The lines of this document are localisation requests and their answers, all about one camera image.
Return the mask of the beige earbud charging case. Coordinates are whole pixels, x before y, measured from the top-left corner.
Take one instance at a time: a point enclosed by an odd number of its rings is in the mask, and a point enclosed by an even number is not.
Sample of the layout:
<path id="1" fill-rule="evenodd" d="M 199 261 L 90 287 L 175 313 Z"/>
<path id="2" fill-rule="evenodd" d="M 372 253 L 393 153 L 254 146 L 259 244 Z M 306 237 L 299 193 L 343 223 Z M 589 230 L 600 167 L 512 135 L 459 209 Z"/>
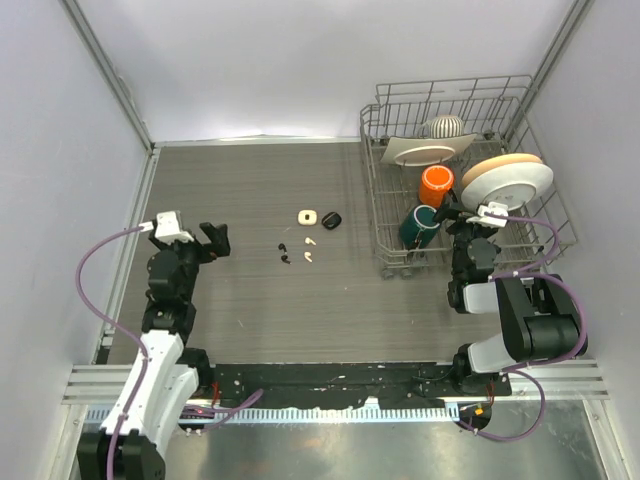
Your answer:
<path id="1" fill-rule="evenodd" d="M 297 215 L 297 221 L 302 226 L 313 226 L 317 223 L 317 212 L 315 210 L 300 210 Z"/>

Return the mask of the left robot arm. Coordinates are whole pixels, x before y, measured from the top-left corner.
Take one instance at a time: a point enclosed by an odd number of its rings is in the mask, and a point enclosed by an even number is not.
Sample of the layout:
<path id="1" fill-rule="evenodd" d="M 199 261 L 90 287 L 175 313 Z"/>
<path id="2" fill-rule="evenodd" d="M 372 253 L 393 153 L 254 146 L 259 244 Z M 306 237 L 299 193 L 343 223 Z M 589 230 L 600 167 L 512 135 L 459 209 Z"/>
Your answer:
<path id="1" fill-rule="evenodd" d="M 203 222 L 199 227 L 205 243 L 183 228 L 178 212 L 169 211 L 110 237 L 148 233 L 157 249 L 147 263 L 147 305 L 138 334 L 91 302 L 82 285 L 84 267 L 76 269 L 83 303 L 138 348 L 109 415 L 98 431 L 81 435 L 76 458 L 83 479 L 165 478 L 167 447 L 187 401 L 212 389 L 206 351 L 187 345 L 196 316 L 192 298 L 201 266 L 229 256 L 231 246 L 227 225 Z"/>

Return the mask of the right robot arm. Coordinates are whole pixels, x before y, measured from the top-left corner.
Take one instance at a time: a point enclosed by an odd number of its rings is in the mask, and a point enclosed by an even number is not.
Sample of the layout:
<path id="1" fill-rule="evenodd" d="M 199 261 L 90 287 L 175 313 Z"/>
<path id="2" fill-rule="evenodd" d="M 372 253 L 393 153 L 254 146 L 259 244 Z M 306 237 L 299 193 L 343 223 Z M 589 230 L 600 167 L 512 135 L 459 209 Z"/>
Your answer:
<path id="1" fill-rule="evenodd" d="M 462 394 L 477 393 L 499 375 L 521 367 L 550 365 L 581 356 L 588 345 L 586 315 L 574 292 L 543 266 L 560 248 L 553 243 L 532 263 L 509 271 L 496 269 L 501 249 L 490 238 L 519 217 L 491 202 L 470 211 L 455 199 L 436 210 L 436 222 L 450 221 L 453 238 L 449 305 L 461 314 L 495 313 L 500 331 L 464 345 L 454 355 L 446 380 Z"/>

